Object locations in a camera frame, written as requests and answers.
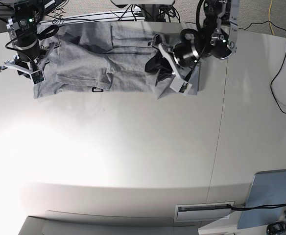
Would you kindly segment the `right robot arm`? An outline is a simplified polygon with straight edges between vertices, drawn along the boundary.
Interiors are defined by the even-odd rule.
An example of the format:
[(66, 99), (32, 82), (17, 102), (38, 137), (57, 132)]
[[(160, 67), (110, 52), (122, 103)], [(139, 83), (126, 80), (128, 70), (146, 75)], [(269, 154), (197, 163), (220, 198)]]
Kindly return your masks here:
[(37, 25), (43, 17), (55, 10), (55, 0), (16, 0), (13, 2), (14, 15), (7, 19), (6, 28), (10, 41), (5, 45), (15, 51), (12, 61), (6, 61), (0, 66), (0, 71), (6, 69), (17, 70), (38, 83), (45, 79), (44, 68), (48, 63), (51, 52), (59, 47), (58, 43), (47, 46), (40, 44), (42, 40), (54, 36), (59, 27), (51, 25), (42, 32), (37, 31)]

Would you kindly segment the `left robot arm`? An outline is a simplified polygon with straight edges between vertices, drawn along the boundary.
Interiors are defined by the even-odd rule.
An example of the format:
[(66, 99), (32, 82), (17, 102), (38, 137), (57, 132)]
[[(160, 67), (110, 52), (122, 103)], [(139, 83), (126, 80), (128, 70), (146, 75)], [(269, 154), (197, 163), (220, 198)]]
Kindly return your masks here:
[(169, 45), (157, 35), (153, 41), (158, 50), (154, 57), (157, 81), (175, 75), (188, 82), (201, 59), (213, 56), (223, 60), (234, 54), (239, 5), (238, 0), (201, 0), (196, 8), (196, 28), (183, 29), (177, 44)]

